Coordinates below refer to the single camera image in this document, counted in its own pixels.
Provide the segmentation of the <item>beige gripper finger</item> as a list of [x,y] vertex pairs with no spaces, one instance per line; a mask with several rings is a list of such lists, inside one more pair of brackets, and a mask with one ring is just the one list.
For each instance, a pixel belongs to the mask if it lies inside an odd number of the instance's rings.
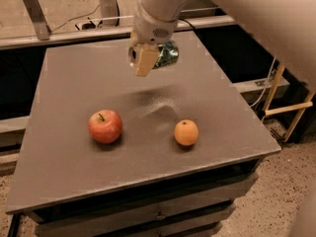
[[160,51],[156,44],[138,44],[136,46],[135,75],[146,77],[158,60]]

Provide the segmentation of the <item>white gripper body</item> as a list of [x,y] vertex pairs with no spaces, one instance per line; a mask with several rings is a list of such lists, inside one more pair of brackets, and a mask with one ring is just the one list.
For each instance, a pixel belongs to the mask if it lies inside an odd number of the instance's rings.
[[176,21],[164,22],[149,12],[143,0],[137,0],[130,33],[128,56],[130,65],[135,67],[138,44],[162,44],[168,41],[176,27]]

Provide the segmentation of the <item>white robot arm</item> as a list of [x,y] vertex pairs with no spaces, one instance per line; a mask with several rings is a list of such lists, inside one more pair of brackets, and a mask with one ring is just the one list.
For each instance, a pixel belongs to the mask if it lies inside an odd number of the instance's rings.
[[[189,0],[138,0],[128,56],[137,76],[154,67]],[[316,0],[210,0],[307,89],[316,92]]]

